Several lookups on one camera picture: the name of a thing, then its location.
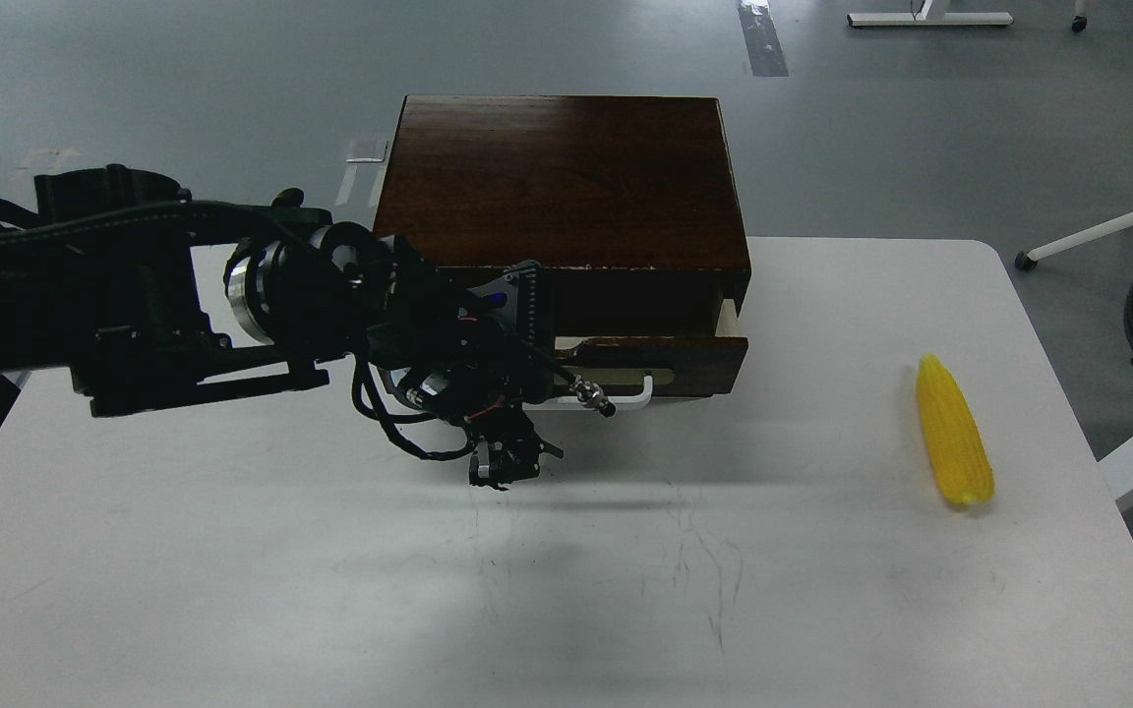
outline corn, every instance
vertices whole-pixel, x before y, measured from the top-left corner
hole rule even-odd
[[[951,503],[988,501],[995,494],[995,475],[973,413],[952,373],[931,353],[920,358],[917,403],[939,492]]]

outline wooden box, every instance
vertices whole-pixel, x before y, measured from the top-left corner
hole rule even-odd
[[[658,370],[656,395],[741,368],[750,258],[714,99],[409,95],[374,232],[465,287],[540,261],[568,366]]]

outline white table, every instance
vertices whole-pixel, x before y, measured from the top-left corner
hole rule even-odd
[[[998,256],[750,248],[734,393],[540,413],[566,459],[506,494],[342,383],[95,421],[35,376],[0,432],[0,705],[1133,705],[1133,544]],[[930,479],[926,350],[985,510]]]

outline drawer handle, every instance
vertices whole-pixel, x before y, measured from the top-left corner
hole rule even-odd
[[[653,375],[644,377],[641,393],[636,395],[610,395],[611,403],[615,404],[616,411],[637,411],[648,407],[649,399],[653,399]],[[523,408],[529,411],[585,411],[591,412],[588,408],[579,404],[579,399],[574,395],[559,395],[557,399],[545,400],[544,403],[523,403]]]

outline chair wheel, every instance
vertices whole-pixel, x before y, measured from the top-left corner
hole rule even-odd
[[[1012,261],[1012,267],[1020,271],[1032,271],[1034,270],[1034,265],[1038,264],[1039,261],[1034,261],[1030,256],[1026,256],[1024,250],[1019,251],[1016,258]]]

